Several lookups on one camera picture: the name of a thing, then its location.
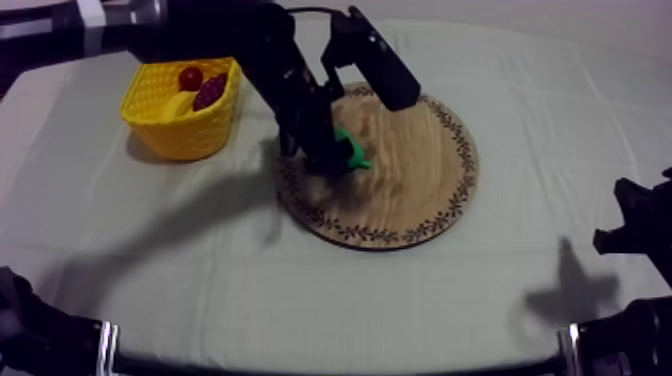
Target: white tablecloth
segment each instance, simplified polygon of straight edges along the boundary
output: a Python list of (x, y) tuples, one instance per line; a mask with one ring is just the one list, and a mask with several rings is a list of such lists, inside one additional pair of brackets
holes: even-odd
[[(62, 69), (51, 109), (26, 105), (39, 87), (3, 104), (2, 263), (48, 302), (121, 325), (127, 351), (281, 371), (534, 359), (563, 325), (669, 293), (648, 259), (591, 241), (621, 224), (616, 179), (651, 186), (672, 166), (672, 64), (476, 26), (378, 26), (480, 154), (473, 203), (439, 238), (369, 254), (296, 225), (264, 163), (277, 126), (247, 83), (220, 153), (153, 157), (119, 118), (137, 62), (116, 54)], [(299, 22), (319, 77), (327, 38), (326, 23)]]

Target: red ball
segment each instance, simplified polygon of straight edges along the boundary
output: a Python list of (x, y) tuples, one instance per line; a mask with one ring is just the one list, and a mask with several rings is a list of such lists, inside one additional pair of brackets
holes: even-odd
[(180, 72), (180, 90), (198, 91), (203, 83), (203, 72), (197, 67), (186, 67)]

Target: green toy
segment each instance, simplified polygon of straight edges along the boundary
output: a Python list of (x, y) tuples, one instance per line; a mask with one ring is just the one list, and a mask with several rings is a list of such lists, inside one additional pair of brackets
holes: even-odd
[(371, 162), (366, 160), (364, 149), (362, 149), (362, 146), (355, 141), (348, 131), (344, 128), (335, 127), (334, 135), (336, 136), (336, 141), (347, 139), (348, 142), (350, 142), (350, 145), (352, 145), (352, 156), (348, 159), (348, 168), (350, 170), (356, 170), (358, 168), (368, 170), (371, 168)]

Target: wooden plate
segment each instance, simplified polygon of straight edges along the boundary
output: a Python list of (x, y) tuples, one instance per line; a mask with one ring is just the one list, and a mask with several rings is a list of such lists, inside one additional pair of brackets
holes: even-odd
[(334, 125), (362, 145), (372, 168), (330, 180), (307, 174), (301, 155), (278, 157), (278, 195), (300, 223), (336, 244), (393, 250), (427, 241), (462, 216), (476, 189), (478, 155), (448, 107), (423, 95), (392, 113), (358, 83), (332, 108)]

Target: white wall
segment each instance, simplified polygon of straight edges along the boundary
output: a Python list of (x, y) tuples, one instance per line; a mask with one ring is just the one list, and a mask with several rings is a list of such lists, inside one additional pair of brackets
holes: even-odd
[[(62, 0), (0, 0), (0, 9)], [(672, 0), (279, 0), (371, 18), (449, 20), (609, 45), (672, 61)]]

